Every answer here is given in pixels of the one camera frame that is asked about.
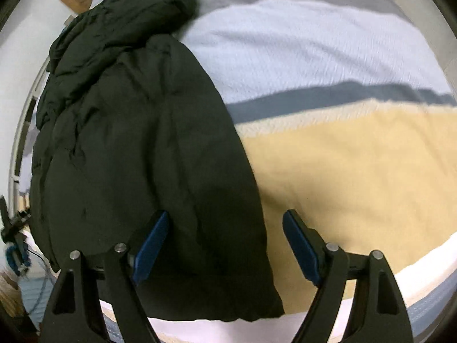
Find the black puffer coat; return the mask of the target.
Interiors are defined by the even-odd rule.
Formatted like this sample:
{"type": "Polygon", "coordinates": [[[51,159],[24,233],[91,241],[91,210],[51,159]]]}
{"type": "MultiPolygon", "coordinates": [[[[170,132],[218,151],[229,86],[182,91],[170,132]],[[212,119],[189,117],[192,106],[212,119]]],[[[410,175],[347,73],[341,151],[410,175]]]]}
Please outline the black puffer coat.
{"type": "Polygon", "coordinates": [[[36,113],[31,233],[54,271],[74,251],[167,233],[137,292],[163,320],[284,312],[256,180],[211,78],[174,34],[197,0],[105,0],[50,47],[36,113]]]}

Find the white open shelf unit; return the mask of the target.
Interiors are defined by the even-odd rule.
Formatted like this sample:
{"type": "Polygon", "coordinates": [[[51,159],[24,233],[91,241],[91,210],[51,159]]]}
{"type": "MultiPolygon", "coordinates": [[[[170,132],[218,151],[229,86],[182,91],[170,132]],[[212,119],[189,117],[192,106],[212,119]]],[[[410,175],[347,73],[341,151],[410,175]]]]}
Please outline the white open shelf unit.
{"type": "Polygon", "coordinates": [[[19,209],[18,197],[21,163],[23,160],[26,139],[29,134],[29,127],[33,117],[33,110],[47,81],[47,65],[49,60],[50,58],[48,57],[44,60],[43,65],[33,81],[15,130],[15,138],[12,145],[12,154],[9,164],[8,194],[6,199],[10,214],[15,214],[19,209]]]}

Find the striped bed duvet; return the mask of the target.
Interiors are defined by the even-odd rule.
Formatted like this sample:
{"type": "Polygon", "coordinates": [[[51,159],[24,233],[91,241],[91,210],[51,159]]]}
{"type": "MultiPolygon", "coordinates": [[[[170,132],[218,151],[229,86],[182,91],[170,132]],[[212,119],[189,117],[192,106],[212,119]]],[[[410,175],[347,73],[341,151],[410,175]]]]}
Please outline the striped bed duvet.
{"type": "Polygon", "coordinates": [[[293,209],[347,252],[386,256],[408,308],[456,288],[456,97],[392,0],[197,0],[174,36],[211,78],[259,191],[284,312],[163,320],[187,342],[287,342],[314,288],[283,232],[293,209]]]}

